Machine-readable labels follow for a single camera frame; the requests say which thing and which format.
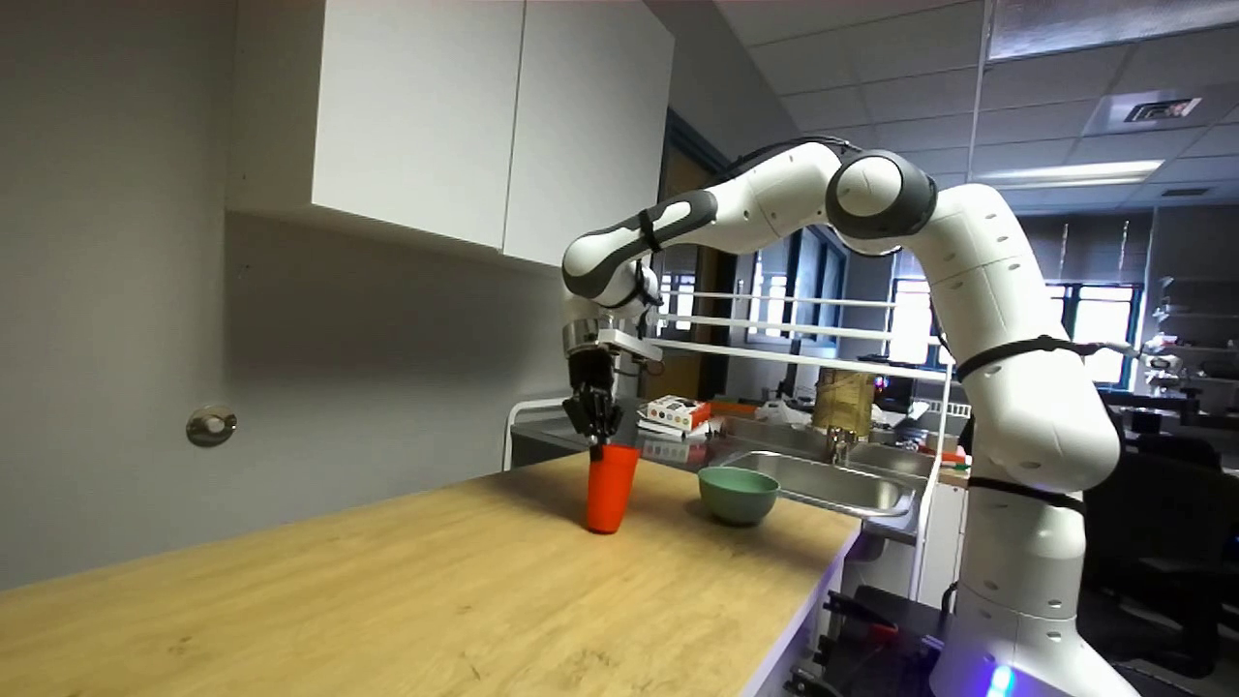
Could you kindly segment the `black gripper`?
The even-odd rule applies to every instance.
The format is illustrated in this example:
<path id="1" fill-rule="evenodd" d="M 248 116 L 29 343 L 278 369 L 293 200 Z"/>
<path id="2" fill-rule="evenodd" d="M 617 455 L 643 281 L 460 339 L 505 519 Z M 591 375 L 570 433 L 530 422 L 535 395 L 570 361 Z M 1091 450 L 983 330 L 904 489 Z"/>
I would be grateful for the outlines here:
<path id="1" fill-rule="evenodd" d="M 597 307 L 573 307 L 563 326 L 563 347 L 570 361 L 570 399 L 563 409 L 591 445 L 591 433 L 606 441 L 637 445 L 641 441 L 641 353 L 643 330 L 637 312 L 612 312 Z"/>

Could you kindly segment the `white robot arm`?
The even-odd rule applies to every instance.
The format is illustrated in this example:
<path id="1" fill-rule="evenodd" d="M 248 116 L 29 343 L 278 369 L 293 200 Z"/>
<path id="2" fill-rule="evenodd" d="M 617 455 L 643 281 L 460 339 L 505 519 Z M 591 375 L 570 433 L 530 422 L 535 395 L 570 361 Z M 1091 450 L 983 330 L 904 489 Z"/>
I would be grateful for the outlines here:
<path id="1" fill-rule="evenodd" d="M 983 180 L 943 184 L 895 152 L 803 139 L 739 173 L 665 196 L 567 245 L 570 418 L 591 450 L 637 439 L 619 369 L 651 343 L 661 249 L 761 250 L 826 224 L 860 254 L 909 250 L 952 375 L 971 405 L 967 525 L 935 697 L 1140 697 L 1075 630 L 1083 493 L 1118 464 L 1118 433 L 1060 330 L 1035 249 Z"/>

